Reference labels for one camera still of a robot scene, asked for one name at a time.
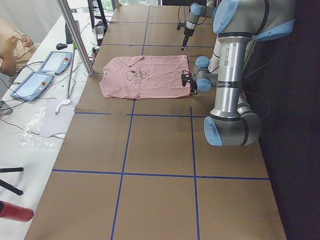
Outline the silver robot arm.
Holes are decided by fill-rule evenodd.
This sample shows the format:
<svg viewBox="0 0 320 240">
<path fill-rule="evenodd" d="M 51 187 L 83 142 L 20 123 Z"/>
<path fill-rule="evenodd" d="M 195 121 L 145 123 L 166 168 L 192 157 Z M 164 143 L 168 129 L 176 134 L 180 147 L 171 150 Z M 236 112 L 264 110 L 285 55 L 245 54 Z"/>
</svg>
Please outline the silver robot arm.
<svg viewBox="0 0 320 240">
<path fill-rule="evenodd" d="M 295 10 L 294 0 L 209 0 L 191 5 L 184 35 L 193 35 L 200 17 L 212 18 L 221 50 L 217 70 L 210 72 L 211 61 L 200 56 L 190 78 L 200 91 L 216 88 L 214 108 L 204 119 L 210 145 L 245 146 L 259 138 L 261 120 L 241 94 L 247 44 L 288 36 Z"/>
<path fill-rule="evenodd" d="M 182 51 L 187 46 L 189 38 L 193 36 L 196 26 L 199 25 L 199 18 L 213 18 L 216 8 L 216 0 L 207 0 L 206 5 L 200 5 L 198 3 L 191 4 L 188 19 L 184 23 L 179 23 L 177 26 L 177 30 L 179 30 L 180 28 L 184 28 L 184 38 L 181 45 Z"/>
</svg>

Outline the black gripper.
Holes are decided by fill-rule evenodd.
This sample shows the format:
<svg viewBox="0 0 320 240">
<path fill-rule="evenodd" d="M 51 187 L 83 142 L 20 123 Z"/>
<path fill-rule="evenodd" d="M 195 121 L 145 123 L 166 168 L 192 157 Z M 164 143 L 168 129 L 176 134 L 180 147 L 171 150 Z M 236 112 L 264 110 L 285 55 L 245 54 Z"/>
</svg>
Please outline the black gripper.
<svg viewBox="0 0 320 240">
<path fill-rule="evenodd" d="M 185 49 L 185 47 L 186 47 L 186 45 L 188 43 L 189 37 L 193 36 L 194 31 L 195 31 L 194 29 L 190 29 L 190 28 L 187 28 L 187 27 L 184 28 L 184 32 L 183 32 L 184 39 L 183 39 L 183 42 L 182 42 L 182 45 L 181 45 L 181 50 L 182 51 Z"/>
<path fill-rule="evenodd" d="M 198 89 L 198 85 L 197 82 L 190 79 L 189 80 L 189 85 L 190 85 L 190 95 L 191 96 L 195 96 L 198 94 L 197 89 Z"/>
</svg>

